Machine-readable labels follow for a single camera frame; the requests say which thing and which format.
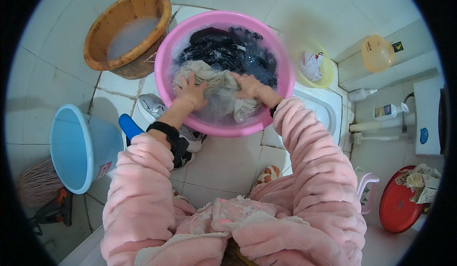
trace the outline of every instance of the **toilet flush tank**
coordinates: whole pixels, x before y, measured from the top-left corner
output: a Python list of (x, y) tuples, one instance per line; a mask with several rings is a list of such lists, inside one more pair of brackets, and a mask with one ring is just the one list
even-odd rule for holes
[(414, 84), (417, 155), (441, 154), (438, 114), (441, 97), (440, 90), (443, 87), (444, 81), (441, 76)]

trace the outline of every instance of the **red basin lid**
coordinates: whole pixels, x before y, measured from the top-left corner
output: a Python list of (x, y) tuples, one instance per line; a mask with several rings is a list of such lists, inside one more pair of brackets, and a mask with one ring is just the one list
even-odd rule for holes
[[(412, 170), (416, 166), (406, 166), (404, 169)], [(409, 199), (414, 195), (406, 186), (399, 186), (395, 178), (402, 175), (396, 172), (387, 183), (381, 197), (379, 217), (382, 226), (389, 232), (402, 233), (408, 230), (424, 211), (425, 204), (415, 204)]]

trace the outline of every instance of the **spray bottle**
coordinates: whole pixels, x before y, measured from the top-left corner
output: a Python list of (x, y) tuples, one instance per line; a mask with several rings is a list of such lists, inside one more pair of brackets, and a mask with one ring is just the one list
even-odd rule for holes
[(378, 90), (356, 90), (347, 94), (347, 99), (350, 102), (356, 102), (359, 100), (364, 100), (367, 96), (372, 95)]
[(399, 106), (387, 104), (384, 106), (376, 107), (373, 110), (373, 118), (378, 121), (392, 119), (396, 118), (397, 114), (402, 112), (409, 112), (409, 108), (405, 103), (401, 103)]

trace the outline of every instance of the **pink fleece sleeve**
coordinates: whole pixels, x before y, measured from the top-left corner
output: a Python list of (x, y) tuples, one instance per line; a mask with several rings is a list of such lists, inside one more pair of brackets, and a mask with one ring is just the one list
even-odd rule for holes
[(175, 228), (168, 180), (172, 153), (145, 133), (131, 143), (117, 155), (103, 209), (100, 247), (108, 265), (133, 265), (140, 249), (163, 245), (173, 235), (169, 229)]
[(360, 214), (351, 162), (316, 114), (296, 97), (279, 104), (273, 124), (291, 157), (293, 215), (327, 234), (352, 263), (359, 264), (367, 225)]

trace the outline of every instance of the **wooden bucket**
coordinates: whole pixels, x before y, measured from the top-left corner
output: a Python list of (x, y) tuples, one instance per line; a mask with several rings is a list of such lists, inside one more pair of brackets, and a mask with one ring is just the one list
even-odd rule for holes
[[(137, 46), (111, 61), (106, 53), (114, 36), (126, 23), (145, 16), (159, 17), (156, 28)], [(167, 35), (171, 16), (169, 0), (118, 0), (94, 22), (84, 42), (84, 60), (94, 70), (109, 70), (135, 80), (154, 71), (155, 53)]]

